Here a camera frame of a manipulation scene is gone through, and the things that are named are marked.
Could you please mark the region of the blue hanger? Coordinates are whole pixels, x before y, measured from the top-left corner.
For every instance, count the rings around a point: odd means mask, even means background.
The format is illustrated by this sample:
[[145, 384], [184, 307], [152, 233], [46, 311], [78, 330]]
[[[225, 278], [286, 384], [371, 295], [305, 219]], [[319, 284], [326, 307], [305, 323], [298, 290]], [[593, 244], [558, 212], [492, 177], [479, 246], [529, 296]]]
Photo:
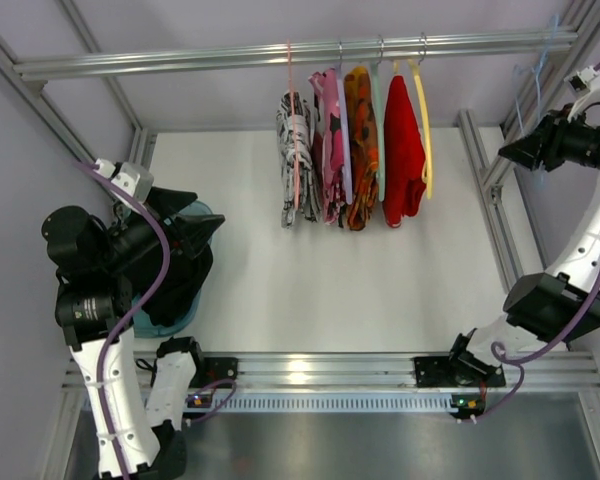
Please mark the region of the blue hanger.
[[[548, 61], [550, 45], [556, 36], [559, 24], [560, 15], [554, 14], [548, 23], [548, 27], [551, 30], [549, 39], [544, 42], [542, 51], [539, 54], [538, 60], [535, 64], [527, 67], [522, 67], [519, 64], [516, 64], [512, 70], [512, 85], [515, 87], [514, 106], [518, 127], [522, 137], [525, 137], [528, 133], [530, 133], [532, 128], [537, 127], [543, 118], [542, 87], [540, 83], [540, 76]], [[529, 121], [523, 119], [520, 102], [520, 89], [518, 88], [518, 79], [524, 73], [528, 73], [530, 75], [530, 79], [533, 81], [533, 94], [535, 95], [535, 103], [532, 105], [531, 119]]]

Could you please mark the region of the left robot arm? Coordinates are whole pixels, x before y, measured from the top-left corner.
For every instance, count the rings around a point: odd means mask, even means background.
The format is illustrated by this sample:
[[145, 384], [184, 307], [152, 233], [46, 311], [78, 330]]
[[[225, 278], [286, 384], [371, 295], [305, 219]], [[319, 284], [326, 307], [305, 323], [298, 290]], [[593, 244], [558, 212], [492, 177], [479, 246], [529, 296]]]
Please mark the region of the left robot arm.
[[176, 479], [186, 469], [185, 396], [208, 377], [194, 318], [224, 223], [193, 192], [153, 188], [147, 214], [112, 225], [79, 206], [41, 227], [59, 282], [55, 319], [96, 426], [101, 479]]

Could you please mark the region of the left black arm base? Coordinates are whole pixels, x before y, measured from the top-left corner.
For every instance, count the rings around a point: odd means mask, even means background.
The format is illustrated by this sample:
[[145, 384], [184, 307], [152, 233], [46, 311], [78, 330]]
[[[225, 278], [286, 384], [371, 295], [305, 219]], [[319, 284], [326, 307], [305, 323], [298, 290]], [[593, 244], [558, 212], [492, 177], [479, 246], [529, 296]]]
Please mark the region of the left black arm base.
[[235, 380], [238, 376], [239, 359], [230, 356], [205, 357], [196, 360], [196, 373], [189, 383], [191, 389], [201, 388], [217, 380], [230, 378]]

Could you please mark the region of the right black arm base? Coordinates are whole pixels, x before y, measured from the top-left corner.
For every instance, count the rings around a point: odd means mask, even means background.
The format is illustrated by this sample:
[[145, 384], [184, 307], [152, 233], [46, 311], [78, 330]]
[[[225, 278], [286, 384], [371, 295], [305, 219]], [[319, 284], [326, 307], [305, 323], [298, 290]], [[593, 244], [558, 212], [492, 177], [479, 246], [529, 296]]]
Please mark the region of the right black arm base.
[[499, 367], [475, 358], [450, 358], [445, 355], [419, 356], [413, 359], [416, 384], [419, 388], [498, 388], [506, 386]]

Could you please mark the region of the black trousers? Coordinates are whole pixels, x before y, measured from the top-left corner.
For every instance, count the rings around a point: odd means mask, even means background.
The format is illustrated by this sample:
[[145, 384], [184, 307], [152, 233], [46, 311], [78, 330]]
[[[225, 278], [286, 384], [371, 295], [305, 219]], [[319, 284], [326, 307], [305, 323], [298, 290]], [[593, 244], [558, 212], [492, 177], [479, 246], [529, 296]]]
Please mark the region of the black trousers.
[[[191, 309], [213, 265], [211, 246], [206, 244], [194, 259], [171, 254], [169, 269], [162, 283], [143, 305], [153, 327], [175, 327]], [[142, 296], [155, 281], [162, 266], [162, 250], [153, 248], [126, 270], [135, 296]]]

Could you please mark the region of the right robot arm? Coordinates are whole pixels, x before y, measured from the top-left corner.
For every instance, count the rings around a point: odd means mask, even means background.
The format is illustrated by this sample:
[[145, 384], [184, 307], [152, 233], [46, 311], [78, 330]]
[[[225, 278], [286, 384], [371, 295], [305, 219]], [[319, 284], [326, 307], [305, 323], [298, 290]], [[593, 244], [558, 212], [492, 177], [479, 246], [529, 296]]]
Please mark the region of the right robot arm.
[[591, 202], [558, 258], [516, 281], [495, 322], [456, 338], [448, 360], [464, 381], [488, 380], [503, 364], [535, 361], [558, 344], [600, 328], [600, 126], [588, 125], [585, 114], [553, 110], [499, 154], [546, 172], [573, 162], [596, 170], [598, 177]]

